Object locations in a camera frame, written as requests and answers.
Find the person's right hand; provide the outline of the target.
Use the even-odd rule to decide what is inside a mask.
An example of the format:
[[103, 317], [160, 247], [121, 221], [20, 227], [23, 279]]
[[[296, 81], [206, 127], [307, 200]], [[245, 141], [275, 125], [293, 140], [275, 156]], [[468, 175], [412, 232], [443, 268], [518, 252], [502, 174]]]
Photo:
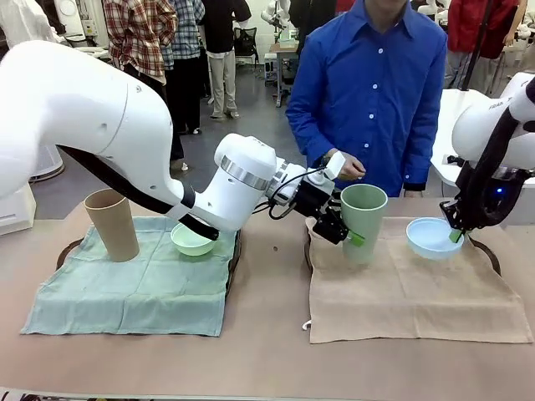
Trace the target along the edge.
[[344, 165], [339, 172], [338, 178], [341, 180], [359, 180], [365, 176], [366, 169], [364, 165], [354, 156], [342, 153], [344, 156]]

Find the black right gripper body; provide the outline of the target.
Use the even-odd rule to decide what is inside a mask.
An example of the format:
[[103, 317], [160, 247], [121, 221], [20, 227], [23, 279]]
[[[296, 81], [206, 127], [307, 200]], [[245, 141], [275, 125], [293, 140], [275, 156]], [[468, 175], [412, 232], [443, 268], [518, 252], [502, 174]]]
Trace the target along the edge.
[[530, 170], [509, 169], [498, 178], [472, 169], [464, 189], [464, 228], [496, 226], [513, 210]]

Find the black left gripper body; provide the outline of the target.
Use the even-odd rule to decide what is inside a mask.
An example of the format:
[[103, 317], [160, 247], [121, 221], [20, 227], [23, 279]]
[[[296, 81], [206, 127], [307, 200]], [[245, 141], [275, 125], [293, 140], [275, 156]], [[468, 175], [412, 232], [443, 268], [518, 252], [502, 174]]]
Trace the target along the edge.
[[302, 180], [292, 200], [293, 210], [305, 217], [330, 216], [328, 213], [329, 200], [340, 200], [340, 190], [333, 187], [324, 190], [314, 186], [307, 180]]

